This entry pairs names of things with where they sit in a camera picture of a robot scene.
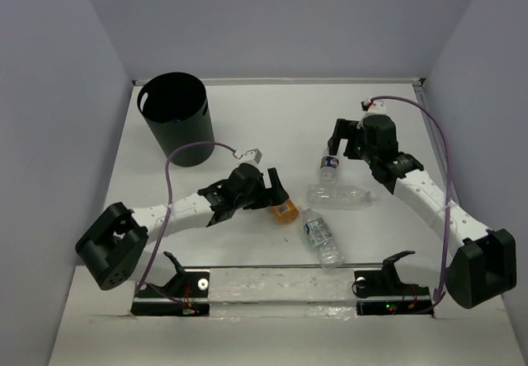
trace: cable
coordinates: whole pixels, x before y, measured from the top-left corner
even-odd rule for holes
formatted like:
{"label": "cable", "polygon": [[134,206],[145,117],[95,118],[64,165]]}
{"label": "cable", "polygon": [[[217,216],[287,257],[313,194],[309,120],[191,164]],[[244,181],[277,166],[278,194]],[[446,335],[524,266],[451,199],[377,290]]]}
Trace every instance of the cable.
{"label": "cable", "polygon": [[354,294],[354,296],[356,296],[357,298],[359,298],[359,296],[357,295],[357,292],[355,290],[355,287],[357,286],[357,282],[354,281],[354,283],[352,284],[352,293]]}
{"label": "cable", "polygon": [[418,311],[418,312],[415,312],[415,314],[428,314],[430,311],[432,311],[438,304],[440,304],[440,302],[442,301],[442,299],[445,297],[446,295],[446,292],[443,292],[441,295],[440,295],[440,298],[438,300],[436,300],[431,306],[429,306],[428,308],[424,308],[423,310],[421,311]]}
{"label": "cable", "polygon": [[370,98],[370,105],[374,103],[374,101],[377,100],[395,100],[395,101],[401,101],[405,102],[407,104],[410,104],[412,106],[416,106],[419,110],[421,110],[436,126],[438,129],[438,133],[440,134],[442,138],[442,142],[444,143],[444,149],[445,149],[445,164],[446,164],[446,173],[445,173],[445,220],[444,220],[444,239],[443,239],[443,246],[442,246],[442,260],[441,260],[441,267],[440,267],[440,280],[438,282],[438,288],[436,288],[433,291],[432,298],[434,304],[432,305],[432,308],[436,307],[438,303],[441,302],[441,300],[444,298],[446,293],[444,292],[444,285],[446,284],[446,273],[447,273],[447,251],[449,250],[449,235],[450,235],[450,221],[451,221],[451,210],[450,210],[450,202],[451,202],[451,193],[452,193],[452,173],[451,173],[451,163],[450,163],[450,149],[449,144],[447,143],[447,137],[442,130],[440,124],[435,120],[431,112],[424,108],[423,106],[420,106],[417,102],[409,100],[408,98],[403,98],[401,96],[375,96],[373,98]]}
{"label": "cable", "polygon": [[411,290],[414,293],[414,302],[409,306],[409,309],[414,308],[416,306],[416,303],[418,303],[418,293],[416,291],[416,288],[414,288],[414,285],[411,285]]}
{"label": "cable", "polygon": [[147,286],[149,288],[151,288],[154,292],[156,292],[157,294],[159,294],[160,296],[163,296],[164,298],[170,300],[171,302],[174,302],[176,304],[180,304],[180,305],[185,305],[185,303],[181,300],[178,300],[176,298],[174,298],[173,296],[169,295],[168,293],[165,293],[163,290],[161,290],[159,287],[157,287],[156,285],[152,285],[152,284],[147,284]]}
{"label": "cable", "polygon": [[168,189],[168,204],[167,204],[167,212],[165,213],[165,218],[163,219],[162,226],[159,229],[158,238],[156,239],[156,243],[154,244],[154,249],[152,251],[152,255],[150,256],[150,259],[148,260],[147,267],[145,268],[145,271],[143,272],[143,275],[141,276],[141,279],[139,280],[138,284],[135,287],[134,294],[138,294],[138,292],[141,290],[141,287],[144,285],[145,280],[147,279],[147,276],[149,275],[150,269],[152,268],[152,265],[154,263],[154,259],[156,258],[156,255],[158,254],[159,246],[162,243],[163,235],[165,234],[165,230],[167,230],[168,226],[168,219],[169,216],[171,216],[171,210],[172,210],[172,184],[171,184],[171,175],[170,175],[170,166],[171,166],[171,160],[180,152],[183,150],[187,150],[190,148],[193,148],[195,146],[205,146],[205,145],[216,145],[220,146],[222,148],[228,149],[230,152],[235,154],[237,151],[234,148],[231,148],[230,146],[219,143],[219,142],[211,142],[211,141],[204,141],[204,142],[194,142],[194,143],[188,143],[187,145],[180,146],[176,150],[174,150],[168,157],[167,161],[165,162],[165,179],[167,180],[167,189]]}
{"label": "cable", "polygon": [[189,296],[191,296],[191,283],[187,282],[187,286],[185,288],[185,302],[187,303],[187,306],[191,308],[191,300],[189,300]]}
{"label": "cable", "polygon": [[399,309],[399,306],[403,303],[403,300],[405,300],[406,297],[407,297],[407,290],[404,290],[402,299],[398,302],[398,304],[396,304],[396,307],[394,307],[394,312],[392,315],[396,314],[396,312]]}

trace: white table surface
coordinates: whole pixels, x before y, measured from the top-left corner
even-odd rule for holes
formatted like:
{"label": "white table surface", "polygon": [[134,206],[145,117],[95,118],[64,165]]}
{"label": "white table surface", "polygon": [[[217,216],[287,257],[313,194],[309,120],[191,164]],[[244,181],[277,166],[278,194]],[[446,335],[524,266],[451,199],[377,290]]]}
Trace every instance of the white table surface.
{"label": "white table surface", "polygon": [[[106,203],[128,207],[166,202],[164,156],[135,107],[134,90]],[[260,148],[295,203],[315,182],[320,154],[336,118],[361,117],[365,96],[414,98],[411,85],[209,86],[215,137],[239,149]],[[401,149],[417,157],[437,183],[441,175],[421,114],[389,103]],[[195,168],[172,168],[175,196],[226,177],[220,148]],[[322,211],[350,263],[379,262],[404,249],[437,258],[440,241],[403,203],[371,179],[364,162],[345,161],[342,182],[377,191],[378,206]],[[240,211],[226,223],[164,240],[184,265],[276,265],[316,261],[298,224],[278,228],[266,211]],[[50,365],[522,365],[504,304],[472,310],[446,296],[436,319],[397,317],[132,317],[133,284],[102,292],[76,269]]]}

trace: black trash bin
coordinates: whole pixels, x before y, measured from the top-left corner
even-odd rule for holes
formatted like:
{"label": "black trash bin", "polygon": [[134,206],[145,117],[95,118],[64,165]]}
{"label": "black trash bin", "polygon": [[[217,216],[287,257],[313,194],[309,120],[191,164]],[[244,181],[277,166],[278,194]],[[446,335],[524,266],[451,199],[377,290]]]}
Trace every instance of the black trash bin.
{"label": "black trash bin", "polygon": [[[189,73],[152,79],[139,92],[138,109],[167,157],[180,146],[215,140],[204,83]],[[212,144],[188,148],[171,161],[180,167],[197,166],[214,149]]]}

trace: red wire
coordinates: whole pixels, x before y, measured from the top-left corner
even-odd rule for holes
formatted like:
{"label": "red wire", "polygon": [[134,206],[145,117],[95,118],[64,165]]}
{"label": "red wire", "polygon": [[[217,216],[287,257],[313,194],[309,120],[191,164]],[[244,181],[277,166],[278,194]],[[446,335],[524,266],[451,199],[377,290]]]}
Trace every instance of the red wire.
{"label": "red wire", "polygon": [[187,283],[185,285],[185,289],[183,290],[183,305],[184,305],[184,308],[186,308],[188,306],[188,302],[187,302],[187,298],[189,296],[188,289],[189,289],[189,283]]}
{"label": "red wire", "polygon": [[416,306],[416,303],[418,303],[418,293],[416,289],[414,288],[414,285],[411,285],[411,289],[413,290],[412,292],[414,293],[414,302],[412,303],[411,308],[414,308],[414,306]]}
{"label": "red wire", "polygon": [[401,303],[403,303],[403,300],[405,300],[405,297],[406,297],[406,296],[407,296],[407,291],[403,292],[403,297],[402,297],[402,299],[398,302],[398,304],[396,304],[396,307],[395,307],[394,309],[398,310],[399,305],[400,305]]}
{"label": "red wire", "polygon": [[190,282],[187,282],[187,288],[186,288],[186,294],[185,294],[185,299],[187,301],[187,305],[190,307],[191,306],[191,302],[189,301],[189,295],[191,294],[191,283]]}

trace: bottle label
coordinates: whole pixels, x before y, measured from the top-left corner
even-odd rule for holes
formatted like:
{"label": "bottle label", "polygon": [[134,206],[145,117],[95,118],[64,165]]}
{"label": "bottle label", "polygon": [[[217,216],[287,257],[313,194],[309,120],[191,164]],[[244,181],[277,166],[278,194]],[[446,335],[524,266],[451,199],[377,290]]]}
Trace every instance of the bottle label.
{"label": "bottle label", "polygon": [[284,212],[287,212],[289,210],[290,210],[290,207],[288,206],[288,204],[283,204],[277,208],[277,213],[279,215],[282,215]]}
{"label": "bottle label", "polygon": [[334,156],[326,156],[321,159],[321,168],[324,167],[332,167],[332,168],[338,168],[339,167],[339,159]]}
{"label": "bottle label", "polygon": [[308,236],[308,241],[313,248],[316,248],[333,238],[332,232],[324,222],[323,218],[317,218],[306,222],[304,225],[304,232]]}

